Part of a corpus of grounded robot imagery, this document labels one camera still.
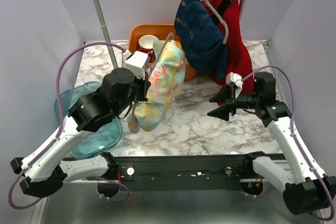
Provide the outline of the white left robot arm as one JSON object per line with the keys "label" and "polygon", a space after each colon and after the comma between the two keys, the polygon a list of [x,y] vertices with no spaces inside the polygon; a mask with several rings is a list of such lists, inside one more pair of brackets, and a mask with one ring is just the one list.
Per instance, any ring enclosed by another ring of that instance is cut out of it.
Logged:
{"label": "white left robot arm", "polygon": [[63,123],[37,150],[10,165],[21,179],[25,195],[45,198],[65,183],[89,177],[117,180],[118,164],[109,153],[90,159],[65,162],[63,159],[84,139],[118,119],[138,101],[147,101],[150,86],[145,70],[116,68],[103,78],[93,93],[81,96],[69,109]]}

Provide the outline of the red skirt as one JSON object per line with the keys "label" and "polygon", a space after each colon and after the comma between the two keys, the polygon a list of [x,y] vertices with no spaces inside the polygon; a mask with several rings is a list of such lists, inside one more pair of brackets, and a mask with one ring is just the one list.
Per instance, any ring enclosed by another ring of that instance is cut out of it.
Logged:
{"label": "red skirt", "polygon": [[242,77],[252,73],[253,67],[251,57],[245,47],[239,23],[239,1],[238,0],[209,0],[209,3],[221,15],[229,30],[227,40],[227,72],[239,74]]}

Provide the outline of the blue denim skirt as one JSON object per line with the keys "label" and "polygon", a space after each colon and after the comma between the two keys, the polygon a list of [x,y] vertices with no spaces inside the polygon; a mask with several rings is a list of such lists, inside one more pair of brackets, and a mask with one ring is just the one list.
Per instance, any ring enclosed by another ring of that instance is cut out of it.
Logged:
{"label": "blue denim skirt", "polygon": [[192,68],[223,79],[227,46],[224,36],[200,0],[181,0],[174,28]]}

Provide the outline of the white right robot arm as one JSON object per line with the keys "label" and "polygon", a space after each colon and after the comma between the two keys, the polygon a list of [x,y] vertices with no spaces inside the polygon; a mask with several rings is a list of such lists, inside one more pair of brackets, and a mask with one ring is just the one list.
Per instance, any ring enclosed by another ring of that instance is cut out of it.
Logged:
{"label": "white right robot arm", "polygon": [[229,120],[237,109],[253,109],[277,141],[289,165],[286,171],[263,152],[247,154],[241,165],[242,173],[249,178],[256,175],[269,181],[282,193],[288,210],[299,215],[330,208],[334,216],[335,176],[328,176],[314,160],[296,129],[293,113],[284,102],[276,99],[276,80],[271,73],[254,75],[254,91],[242,94],[243,80],[229,73],[223,90],[210,99],[221,106],[209,116]]}

